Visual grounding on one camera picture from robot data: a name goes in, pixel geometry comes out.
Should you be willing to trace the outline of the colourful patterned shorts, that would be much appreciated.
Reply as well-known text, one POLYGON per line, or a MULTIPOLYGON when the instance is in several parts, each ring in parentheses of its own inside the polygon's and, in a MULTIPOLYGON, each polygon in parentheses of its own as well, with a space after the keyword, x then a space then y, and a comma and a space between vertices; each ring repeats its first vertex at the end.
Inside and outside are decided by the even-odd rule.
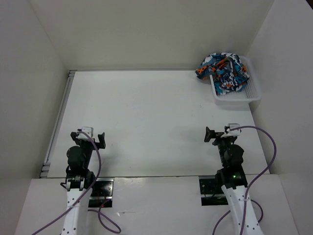
POLYGON ((240 57, 234 53, 212 53, 195 70, 200 80, 213 79, 217 95, 240 92, 250 76, 240 57))

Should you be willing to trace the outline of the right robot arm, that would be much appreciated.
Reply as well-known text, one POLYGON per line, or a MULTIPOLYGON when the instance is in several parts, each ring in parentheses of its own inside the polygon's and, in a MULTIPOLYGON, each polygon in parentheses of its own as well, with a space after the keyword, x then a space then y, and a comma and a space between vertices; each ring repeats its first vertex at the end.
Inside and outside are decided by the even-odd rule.
POLYGON ((222 163, 222 169, 215 175, 215 189, 224 193, 229 206, 229 211, 218 220, 212 234, 215 234, 217 226, 230 214, 236 235, 262 235, 260 221, 264 212, 261 210, 260 219, 256 217, 252 204, 259 204, 246 192, 248 182, 242 167, 244 150, 235 144, 241 133, 239 127, 238 124, 229 124, 224 127, 223 132, 206 127, 204 142, 213 140, 212 144, 218 147, 222 163))

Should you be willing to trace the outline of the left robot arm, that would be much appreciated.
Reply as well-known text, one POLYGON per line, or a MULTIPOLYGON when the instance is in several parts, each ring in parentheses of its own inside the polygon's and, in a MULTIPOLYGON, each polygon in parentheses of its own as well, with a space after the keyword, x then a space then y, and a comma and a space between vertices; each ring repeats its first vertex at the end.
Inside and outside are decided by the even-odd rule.
POLYGON ((70 134, 75 146, 67 151, 65 188, 67 191, 67 208, 62 227, 63 235, 84 235, 87 231, 87 214, 89 198, 97 192, 101 168, 97 174, 89 170, 92 153, 106 148, 105 134, 98 135, 98 142, 92 137, 92 128, 81 128, 70 134))

